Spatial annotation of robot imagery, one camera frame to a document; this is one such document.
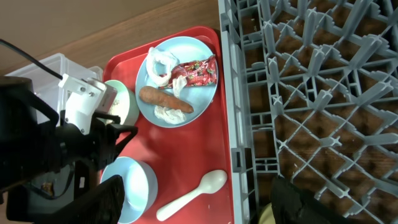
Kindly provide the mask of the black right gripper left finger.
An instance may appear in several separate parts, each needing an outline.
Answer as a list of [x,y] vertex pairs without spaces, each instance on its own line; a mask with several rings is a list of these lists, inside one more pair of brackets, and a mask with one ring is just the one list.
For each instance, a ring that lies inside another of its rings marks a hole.
[[114,175],[37,224],[117,224],[124,197],[123,178]]

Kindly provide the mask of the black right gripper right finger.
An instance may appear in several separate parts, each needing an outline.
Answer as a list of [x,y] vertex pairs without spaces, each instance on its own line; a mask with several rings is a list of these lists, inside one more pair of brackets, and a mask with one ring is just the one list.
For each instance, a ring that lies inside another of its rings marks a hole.
[[316,200],[309,190],[277,176],[271,185],[271,208],[276,224],[344,224],[345,217]]

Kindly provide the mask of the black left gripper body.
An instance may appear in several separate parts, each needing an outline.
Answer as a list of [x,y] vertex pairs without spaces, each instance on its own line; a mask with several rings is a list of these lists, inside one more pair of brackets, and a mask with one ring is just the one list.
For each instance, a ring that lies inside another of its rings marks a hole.
[[65,111],[60,112],[60,126],[55,136],[59,143],[61,165],[82,161],[93,170],[104,169],[121,153],[119,138],[121,118],[95,112],[91,118],[90,131],[83,134],[74,124],[68,123]]

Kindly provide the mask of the green bowl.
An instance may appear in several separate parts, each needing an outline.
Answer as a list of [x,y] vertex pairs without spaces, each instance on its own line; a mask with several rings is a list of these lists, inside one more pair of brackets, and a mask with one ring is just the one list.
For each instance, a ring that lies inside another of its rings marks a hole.
[[119,116],[121,119],[120,124],[134,126],[140,114],[134,93],[118,80],[108,80],[105,84],[117,91],[108,114]]

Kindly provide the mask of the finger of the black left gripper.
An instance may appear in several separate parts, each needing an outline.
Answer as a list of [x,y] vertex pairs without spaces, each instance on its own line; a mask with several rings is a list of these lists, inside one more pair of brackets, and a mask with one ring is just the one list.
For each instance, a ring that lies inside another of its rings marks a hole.
[[115,145],[116,155],[120,155],[126,145],[133,139],[134,136],[138,133],[138,128],[135,126],[124,125],[124,124],[114,124],[115,133],[119,136],[122,133],[127,133],[127,135],[120,140]]

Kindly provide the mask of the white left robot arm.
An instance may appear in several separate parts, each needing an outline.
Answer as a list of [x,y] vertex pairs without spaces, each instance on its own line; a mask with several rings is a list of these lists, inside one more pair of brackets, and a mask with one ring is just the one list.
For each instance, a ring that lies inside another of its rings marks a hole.
[[134,126],[104,124],[100,116],[84,135],[32,91],[32,80],[1,77],[1,190],[22,185],[76,161],[94,170],[114,162],[137,134]]

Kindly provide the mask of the yellow cup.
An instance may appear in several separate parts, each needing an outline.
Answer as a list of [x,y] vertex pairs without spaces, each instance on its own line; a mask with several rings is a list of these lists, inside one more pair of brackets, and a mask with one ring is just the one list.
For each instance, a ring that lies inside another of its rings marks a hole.
[[272,204],[267,204],[262,210],[258,224],[275,224],[275,218],[272,211]]

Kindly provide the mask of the light blue bowl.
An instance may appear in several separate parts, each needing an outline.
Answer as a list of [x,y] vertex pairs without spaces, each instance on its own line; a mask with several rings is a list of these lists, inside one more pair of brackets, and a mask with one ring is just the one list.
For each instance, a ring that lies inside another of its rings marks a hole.
[[114,175],[123,179],[124,201],[118,223],[138,220],[154,203],[157,192],[157,177],[153,169],[142,161],[130,157],[118,157],[105,167],[101,182]]

